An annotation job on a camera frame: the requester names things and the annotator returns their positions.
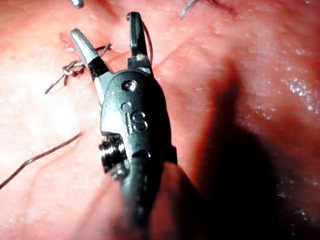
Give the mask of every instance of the wet tissue surface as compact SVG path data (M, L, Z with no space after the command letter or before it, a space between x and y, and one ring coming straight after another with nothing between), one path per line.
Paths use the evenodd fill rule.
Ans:
M125 68L130 11L150 32L178 163L215 234L319 238L320 3L217 2L199 0L183 20L183 0L95 0L81 10L65 0L0 3L1 178L84 132L0 191L1 239L68 239L101 184L89 74L44 91L78 59L73 28L95 47L112 42L103 59Z

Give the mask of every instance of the metal jaw tip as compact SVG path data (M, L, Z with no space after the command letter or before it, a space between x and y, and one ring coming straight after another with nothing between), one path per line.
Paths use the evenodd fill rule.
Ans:
M130 12L126 15L126 19L130 21L130 48L132 54L132 57L128 58L128 70L139 70L153 76L144 34L146 27L141 16L138 12ZM105 91L114 74L79 29L73 29L70 35L81 60L91 73L100 104L102 105L105 99Z
M126 19L130 21L130 48L132 54L132 57L128 58L128 69L140 70L153 76L144 33L147 28L141 19L140 13L130 12L126 15Z
M113 75L95 48L79 29L73 29L70 35L81 60L91 73L99 102L102 104L105 98L104 92Z
M77 8L77 9L81 9L84 7L84 1L83 0L69 0L72 5Z

